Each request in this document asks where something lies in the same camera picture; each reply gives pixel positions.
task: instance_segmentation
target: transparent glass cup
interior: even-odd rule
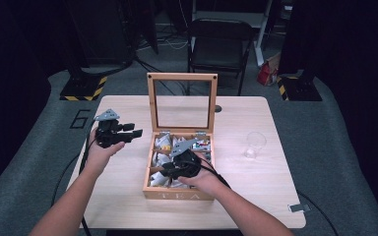
[[[254,159],[258,156],[260,150],[266,145],[266,137],[260,132],[251,132],[247,136],[247,148],[244,151],[244,156]]]

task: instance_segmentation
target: open wooden tea box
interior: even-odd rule
[[[197,139],[190,149],[215,166],[217,74],[147,73],[153,134],[143,192],[147,199],[213,200],[195,187],[159,174],[176,142]]]

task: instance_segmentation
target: forearm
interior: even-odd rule
[[[243,235],[292,235],[290,230],[272,215],[246,201],[226,186],[219,185],[214,189],[213,195]]]
[[[45,214],[31,235],[76,235],[97,176],[84,171]]]

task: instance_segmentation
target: person's left arm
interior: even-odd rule
[[[122,142],[108,148],[99,147],[92,141],[90,144],[84,170],[33,228],[30,235],[77,235],[97,178],[109,158],[125,146]]]

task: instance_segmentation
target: hand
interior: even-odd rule
[[[203,159],[202,165],[208,168],[211,168],[205,161],[207,159],[205,156],[200,152],[194,152],[198,157]],[[215,189],[221,186],[224,186],[224,184],[210,171],[201,168],[197,176],[194,176],[192,178],[187,177],[179,177],[178,180],[186,185],[191,185],[197,187],[202,192],[214,196]]]
[[[84,171],[90,172],[98,177],[109,162],[109,158],[111,158],[119,150],[123,149],[125,147],[125,143],[120,142],[111,147],[103,148],[96,143],[95,135],[96,128],[93,129],[90,134],[88,161],[85,165]]]

